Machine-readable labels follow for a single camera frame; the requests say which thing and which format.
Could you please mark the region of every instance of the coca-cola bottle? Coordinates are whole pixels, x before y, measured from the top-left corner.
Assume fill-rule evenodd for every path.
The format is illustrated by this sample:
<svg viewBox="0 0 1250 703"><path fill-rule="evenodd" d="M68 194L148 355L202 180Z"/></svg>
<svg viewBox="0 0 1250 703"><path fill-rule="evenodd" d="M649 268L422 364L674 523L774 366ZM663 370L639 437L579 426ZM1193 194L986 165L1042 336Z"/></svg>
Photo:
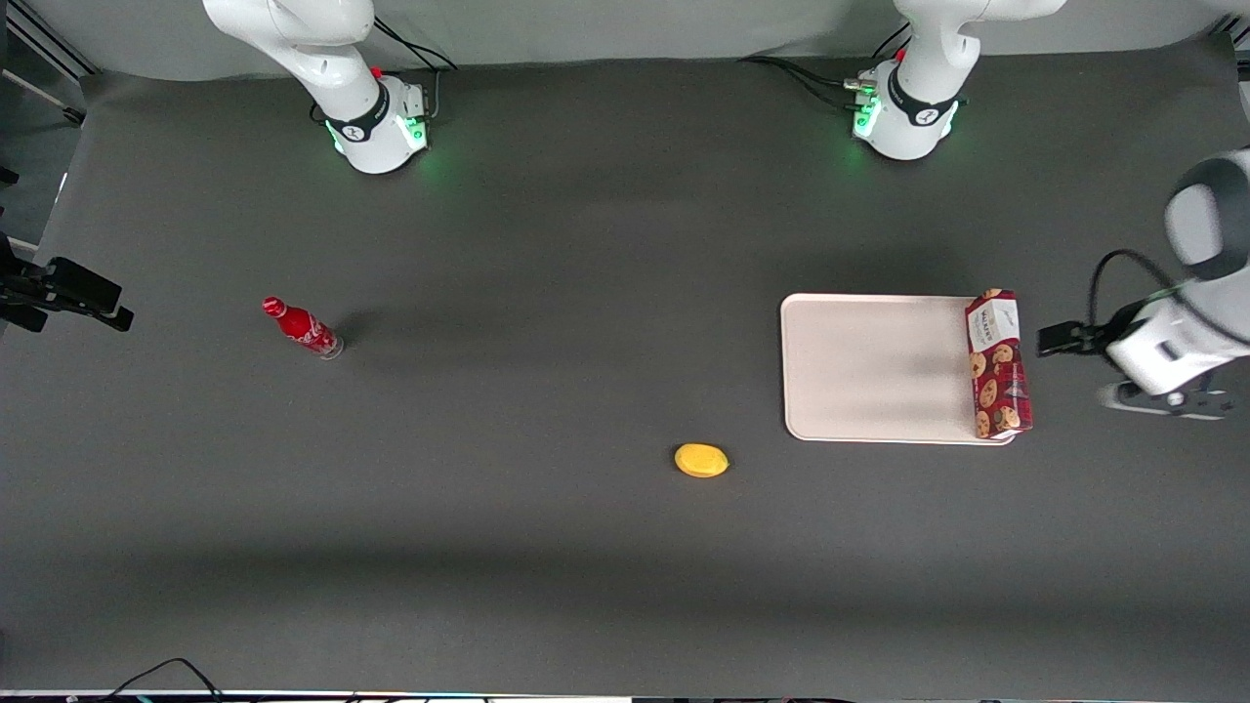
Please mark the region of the coca-cola bottle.
<svg viewBox="0 0 1250 703"><path fill-rule="evenodd" d="M342 339L304 308L291 308L272 296L265 298L261 308L266 315L278 320L278 326L291 341L322 359L334 359L342 352Z"/></svg>

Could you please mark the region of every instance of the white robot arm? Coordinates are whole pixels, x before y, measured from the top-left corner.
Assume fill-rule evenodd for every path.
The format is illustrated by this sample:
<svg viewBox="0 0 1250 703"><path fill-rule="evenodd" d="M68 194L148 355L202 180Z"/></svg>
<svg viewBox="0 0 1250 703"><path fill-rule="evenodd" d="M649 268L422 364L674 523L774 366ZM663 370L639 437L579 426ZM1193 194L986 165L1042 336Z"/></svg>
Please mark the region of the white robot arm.
<svg viewBox="0 0 1250 703"><path fill-rule="evenodd" d="M968 23L1041 18L1064 3L894 0L911 23L911 40L901 61L888 59L848 81L861 104L851 134L891 159L925 156L950 131L959 90L981 55L981 41L959 30Z"/></svg>
<svg viewBox="0 0 1250 703"><path fill-rule="evenodd" d="M372 0L204 0L204 9L304 84L358 170L391 171L425 149L420 86L376 76L352 46L372 29Z"/></svg>
<svg viewBox="0 0 1250 703"><path fill-rule="evenodd" d="M1219 418L1232 399L1210 389L1210 373L1250 355L1250 149L1212 156L1181 176L1165 224L1190 278L1175 285L1140 254L1126 253L1165 290L1121 308L1104 325L1041 330L1039 355L1106 357L1129 378L1104 389L1101 400L1112 408ZM1182 389L1194 379L1196 389Z"/></svg>

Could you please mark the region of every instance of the cable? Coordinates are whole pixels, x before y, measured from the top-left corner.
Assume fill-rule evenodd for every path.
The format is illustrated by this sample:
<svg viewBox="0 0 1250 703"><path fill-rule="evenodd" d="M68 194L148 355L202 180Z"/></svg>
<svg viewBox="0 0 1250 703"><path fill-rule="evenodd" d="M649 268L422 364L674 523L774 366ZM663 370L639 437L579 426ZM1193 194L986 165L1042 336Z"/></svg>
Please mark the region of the cable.
<svg viewBox="0 0 1250 703"><path fill-rule="evenodd" d="M886 45L889 45L891 41L894 41L894 39L896 36L899 36L900 34L902 34L904 30L906 30L909 26L911 26L911 23L904 23L902 26L900 26L899 29L896 29L894 31L894 34L891 34L890 36L886 36L885 41L882 41L881 45L876 48L876 51L872 51L872 58L875 59L876 55L881 53L881 49L885 49Z"/></svg>
<svg viewBox="0 0 1250 703"><path fill-rule="evenodd" d="M374 25L378 29L380 29L382 31L382 34L385 34L386 36L394 39L395 41L399 41L404 46L408 46L408 49L410 51L412 51L414 54L416 54L418 50L425 51L426 54L432 54L434 56L438 56L444 64L446 64L448 66L450 66L451 70L455 70L455 71L460 70L460 66L458 66L455 64L455 61L452 61L451 59L448 59L441 53L435 51L434 49L430 49L429 46L421 46L420 44L416 44L416 43L412 43L412 41L409 41L406 39L404 39L402 36L400 36L400 34L398 31L395 31L386 23L384 23L381 20L381 18L374 16ZM421 60L425 61L425 64L430 66L430 70L438 70L438 69L434 68L432 64L430 64L429 60L425 59L425 56L421 56Z"/></svg>
<svg viewBox="0 0 1250 703"><path fill-rule="evenodd" d="M439 100L439 85L441 83L442 83L442 71L434 71L434 108L430 110L430 118L429 118L431 120L439 116L439 105L441 104L441 100Z"/></svg>
<svg viewBox="0 0 1250 703"><path fill-rule="evenodd" d="M1145 254L1132 249L1116 249L1115 251L1109 251L1105 256L1102 256L1099 260L1098 265L1094 266L1094 275L1090 276L1089 314L1086 315L1086 323L1089 324L1089 326L1096 326L1098 324L1099 280L1102 278L1102 271L1106 269L1106 265L1119 256L1130 259L1131 261L1141 266L1146 273L1150 274L1151 278L1155 279L1155 283L1158 283L1160 288L1171 289L1171 296L1176 300L1176 303L1181 308L1185 308L1185 310L1188 310L1191 315L1198 318L1198 321L1206 325L1208 329L1219 334L1220 336L1224 336L1230 341L1236 341L1238 344L1250 346L1250 338L1242 336L1230 330L1229 328L1209 318L1206 313L1199 310L1198 306L1194 305L1189 300L1189 298L1185 298L1185 294L1180 291L1180 289L1176 286L1176 281L1174 281L1171 276L1165 274L1164 270L1159 268L1159 264L1154 263Z"/></svg>
<svg viewBox="0 0 1250 703"><path fill-rule="evenodd" d="M749 64L769 64L769 65L772 65L772 66L778 66L779 69L781 69L781 70L785 71L785 75L792 78L796 81L799 81L799 85L801 85L804 90L806 90L812 96L815 96L816 100L820 100L825 105L830 105L832 108L841 108L842 106L842 103L839 103L839 101L829 98L828 95L824 95L822 93L820 93L819 90L816 90L810 83L802 80L802 76L800 74L798 74L795 71L791 71L790 69L788 69L788 68L785 68L785 66L782 66L780 64L776 64L774 61L762 61L762 60L759 60L759 59L766 59L766 58L768 56L746 56L745 59L739 59L739 61L746 61Z"/></svg>
<svg viewBox="0 0 1250 703"><path fill-rule="evenodd" d="M799 64L795 64L794 61L788 61L785 59L778 59L776 56L764 56L764 55L760 55L760 54L752 54L751 56L744 56L744 58L741 58L739 60L740 61L746 61L749 64L768 64L770 66L776 66L779 69L794 71L794 73L798 73L798 74L802 75L808 80L819 83L821 85L831 85L834 88L841 88L842 86L842 81L840 81L840 80L831 79L831 78L825 78L825 76L822 76L820 74L809 71L808 69L800 66Z"/></svg>
<svg viewBox="0 0 1250 703"><path fill-rule="evenodd" d="M165 659L164 662L161 662L160 664L156 664L155 667L148 669L146 672L144 672L141 674L135 674L135 675L128 678L126 680L121 682L121 685L119 685L118 688L114 688L112 693L105 695L104 699L105 700L110 700L112 698L116 698L118 694L121 693L122 690L125 690L126 688L129 688L130 684L135 683L136 680L144 678L145 675L148 675L150 673L154 673L154 672L156 672L156 670L159 670L159 669L161 669L161 668L164 668L164 667L166 667L169 664L174 664L174 663L182 664L188 669L191 669L191 673L195 674L195 678L200 679L200 682L204 683L204 687L209 689L209 695L212 697L214 703L221 703L221 689L218 688L216 684L214 684L211 680L209 680L209 677L204 675L204 672L201 672L200 669L195 668L195 664L188 662L186 659L184 659L181 657L174 657L172 659Z"/></svg>
<svg viewBox="0 0 1250 703"><path fill-rule="evenodd" d="M386 36L394 39L395 41L400 43L405 49L408 49L409 51L411 51L414 56L416 56L418 59L420 59L422 64L425 64L426 66L429 66L431 71L438 73L439 68L435 66L434 64L431 64L430 60L425 58L425 54L421 54L420 51L418 51L414 48L414 45L409 44L404 39L400 39L400 36L398 34L395 34L394 30L391 30L389 26L386 26L380 20L376 23L376 25L378 25L378 30L379 31L381 31Z"/></svg>

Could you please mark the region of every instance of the yellow lemon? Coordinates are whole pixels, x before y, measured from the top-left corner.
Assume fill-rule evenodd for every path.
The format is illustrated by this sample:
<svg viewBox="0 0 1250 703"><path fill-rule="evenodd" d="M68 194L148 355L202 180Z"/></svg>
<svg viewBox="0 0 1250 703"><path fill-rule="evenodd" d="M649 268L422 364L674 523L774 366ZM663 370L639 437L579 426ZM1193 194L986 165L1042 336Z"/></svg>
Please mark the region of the yellow lemon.
<svg viewBox="0 0 1250 703"><path fill-rule="evenodd" d="M672 460L682 473L695 478L719 477L729 468L729 457L711 444L682 444Z"/></svg>

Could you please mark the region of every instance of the cookie box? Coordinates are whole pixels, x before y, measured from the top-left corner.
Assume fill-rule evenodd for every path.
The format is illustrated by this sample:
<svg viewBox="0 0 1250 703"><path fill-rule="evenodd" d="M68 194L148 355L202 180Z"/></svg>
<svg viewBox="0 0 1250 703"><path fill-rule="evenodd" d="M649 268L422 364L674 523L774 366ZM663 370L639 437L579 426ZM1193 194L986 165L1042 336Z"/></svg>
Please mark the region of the cookie box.
<svg viewBox="0 0 1250 703"><path fill-rule="evenodd" d="M1032 428L1020 359L1015 293L991 288L965 309L976 437L1005 439Z"/></svg>

